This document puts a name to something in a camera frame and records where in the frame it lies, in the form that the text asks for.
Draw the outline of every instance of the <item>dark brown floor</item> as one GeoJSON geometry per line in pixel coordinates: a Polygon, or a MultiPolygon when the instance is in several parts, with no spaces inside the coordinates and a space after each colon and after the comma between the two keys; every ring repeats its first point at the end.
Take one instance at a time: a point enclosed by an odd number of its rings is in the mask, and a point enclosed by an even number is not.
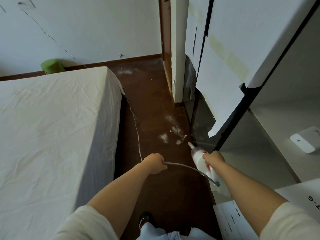
{"type": "MultiPolygon", "coordinates": [[[[189,125],[183,107],[174,108],[161,59],[109,66],[117,75],[138,120],[142,157],[160,153],[167,162],[193,166],[188,141],[189,125]],[[186,140],[175,135],[172,127],[182,131],[186,140]],[[160,135],[168,135],[165,143],[160,135]]],[[[138,137],[127,101],[122,102],[115,178],[139,163],[138,137]]],[[[149,211],[167,232],[182,224],[195,225],[216,239],[221,239],[206,179],[197,172],[179,167],[169,168],[147,178],[136,207],[121,239],[136,239],[140,232],[139,216],[149,211]]]]}

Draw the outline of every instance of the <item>white wall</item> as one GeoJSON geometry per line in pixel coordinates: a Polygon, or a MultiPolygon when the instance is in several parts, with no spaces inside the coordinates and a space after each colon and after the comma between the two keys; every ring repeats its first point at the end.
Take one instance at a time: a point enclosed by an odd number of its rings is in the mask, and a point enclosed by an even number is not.
{"type": "MultiPolygon", "coordinates": [[[[41,70],[51,58],[78,64],[18,6],[1,0],[0,76],[41,70]]],[[[161,53],[158,0],[32,0],[42,28],[83,64],[161,53]]]]}
{"type": "Polygon", "coordinates": [[[172,95],[176,103],[183,99],[188,8],[189,0],[171,0],[172,95]]]}

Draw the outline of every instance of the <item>person's arm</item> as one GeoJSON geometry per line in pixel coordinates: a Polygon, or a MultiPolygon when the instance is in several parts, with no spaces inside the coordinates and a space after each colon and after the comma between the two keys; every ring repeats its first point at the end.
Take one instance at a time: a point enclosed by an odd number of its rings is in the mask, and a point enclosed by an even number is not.
{"type": "Polygon", "coordinates": [[[227,164],[220,152],[205,153],[202,157],[207,167],[210,165],[226,182],[243,216],[260,236],[275,210],[287,200],[227,164]]]}
{"type": "Polygon", "coordinates": [[[87,206],[103,215],[121,237],[136,205],[142,185],[150,174],[167,169],[160,154],[150,154],[133,169],[104,187],[87,206]]]}

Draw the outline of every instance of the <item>green hat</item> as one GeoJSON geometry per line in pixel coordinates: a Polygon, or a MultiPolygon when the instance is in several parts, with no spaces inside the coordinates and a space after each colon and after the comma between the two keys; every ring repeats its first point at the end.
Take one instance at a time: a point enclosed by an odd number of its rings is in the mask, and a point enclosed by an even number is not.
{"type": "Polygon", "coordinates": [[[41,68],[46,74],[53,74],[58,72],[65,72],[62,64],[57,59],[46,60],[41,63],[41,68]]]}

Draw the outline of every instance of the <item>mattress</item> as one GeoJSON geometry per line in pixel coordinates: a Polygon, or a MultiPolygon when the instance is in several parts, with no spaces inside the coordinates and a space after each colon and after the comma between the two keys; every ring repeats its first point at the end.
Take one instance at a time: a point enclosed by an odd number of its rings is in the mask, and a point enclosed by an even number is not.
{"type": "Polygon", "coordinates": [[[107,67],[0,82],[1,239],[50,239],[113,181],[119,85],[107,67]]]}

